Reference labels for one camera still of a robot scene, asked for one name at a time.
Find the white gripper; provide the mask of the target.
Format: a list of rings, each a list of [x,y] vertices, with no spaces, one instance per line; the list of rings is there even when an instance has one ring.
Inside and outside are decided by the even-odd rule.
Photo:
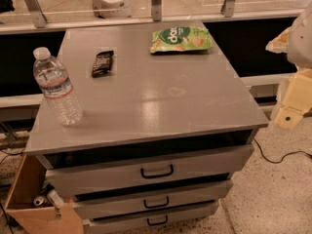
[[[300,68],[312,67],[312,3],[271,40],[265,50],[275,54],[287,52],[288,61]],[[274,124],[292,130],[312,108],[312,69],[299,69],[288,80]]]

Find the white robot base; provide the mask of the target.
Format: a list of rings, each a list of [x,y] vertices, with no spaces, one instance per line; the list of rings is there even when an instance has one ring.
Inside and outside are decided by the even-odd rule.
[[[128,18],[132,15],[130,0],[92,0],[98,18]]]

